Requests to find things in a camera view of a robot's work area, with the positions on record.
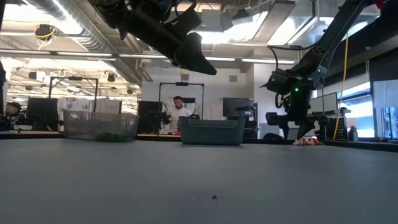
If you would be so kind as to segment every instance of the gray plastic bin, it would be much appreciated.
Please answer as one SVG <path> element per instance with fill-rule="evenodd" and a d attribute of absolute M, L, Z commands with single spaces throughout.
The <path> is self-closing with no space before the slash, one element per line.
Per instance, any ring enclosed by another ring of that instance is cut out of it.
<path fill-rule="evenodd" d="M 236 121 L 195 120 L 180 117 L 181 142 L 184 144 L 242 144 L 245 119 Z"/>

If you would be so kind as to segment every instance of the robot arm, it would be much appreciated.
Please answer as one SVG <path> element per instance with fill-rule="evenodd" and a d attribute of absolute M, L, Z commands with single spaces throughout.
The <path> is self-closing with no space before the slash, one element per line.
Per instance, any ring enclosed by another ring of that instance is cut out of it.
<path fill-rule="evenodd" d="M 131 33 L 168 57 L 173 65 L 215 75 L 217 71 L 201 52 L 200 35 L 189 33 L 201 24 L 196 0 L 190 1 L 191 7 L 184 13 L 165 22 L 171 8 L 182 0 L 89 0 L 107 25 L 119 30 L 122 39 Z"/>
<path fill-rule="evenodd" d="M 310 100 L 312 91 L 315 90 L 314 82 L 323 83 L 323 78 L 330 66 L 333 53 L 338 44 L 348 32 L 351 25 L 361 11 L 372 0 L 346 0 L 340 8 L 333 22 L 322 38 L 303 56 L 301 61 L 291 69 L 274 71 L 264 86 L 278 95 L 290 96 L 285 99 L 284 107 L 287 115 L 278 116 L 277 113 L 267 113 L 269 125 L 279 125 L 284 130 L 285 137 L 289 132 L 287 123 L 294 121 L 299 125 L 297 139 L 302 138 L 311 129 L 315 128 L 314 122 L 318 118 L 308 114 L 311 108 Z M 319 80 L 310 80 L 313 74 L 318 73 Z"/>

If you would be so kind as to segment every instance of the clear plastic bin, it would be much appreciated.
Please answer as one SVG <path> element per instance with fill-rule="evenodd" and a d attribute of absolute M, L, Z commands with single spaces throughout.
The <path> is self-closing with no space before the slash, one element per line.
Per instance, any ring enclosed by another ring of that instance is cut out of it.
<path fill-rule="evenodd" d="M 136 138 L 139 117 L 133 114 L 63 110 L 65 138 L 126 142 Z"/>

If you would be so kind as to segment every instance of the person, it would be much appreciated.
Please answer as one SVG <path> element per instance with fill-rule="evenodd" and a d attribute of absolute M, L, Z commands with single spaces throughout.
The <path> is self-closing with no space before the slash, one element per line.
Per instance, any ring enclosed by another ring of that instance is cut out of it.
<path fill-rule="evenodd" d="M 21 112 L 21 105 L 17 102 L 8 103 L 6 114 L 2 117 L 2 121 L 6 124 L 6 127 L 3 128 L 13 130 L 16 121 L 22 119 L 25 119 L 25 114 Z"/>
<path fill-rule="evenodd" d="M 181 96 L 176 96 L 173 99 L 174 108 L 170 109 L 171 115 L 171 123 L 169 125 L 169 132 L 174 133 L 178 131 L 178 120 L 179 117 L 189 117 L 192 115 L 192 112 L 186 108 L 184 108 L 183 98 Z"/>

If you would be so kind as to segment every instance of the gray table surface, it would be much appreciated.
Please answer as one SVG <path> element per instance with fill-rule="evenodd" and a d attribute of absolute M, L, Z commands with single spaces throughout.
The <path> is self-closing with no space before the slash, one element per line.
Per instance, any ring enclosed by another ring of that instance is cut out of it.
<path fill-rule="evenodd" d="M 396 224 L 397 209 L 393 152 L 0 141 L 1 224 Z"/>

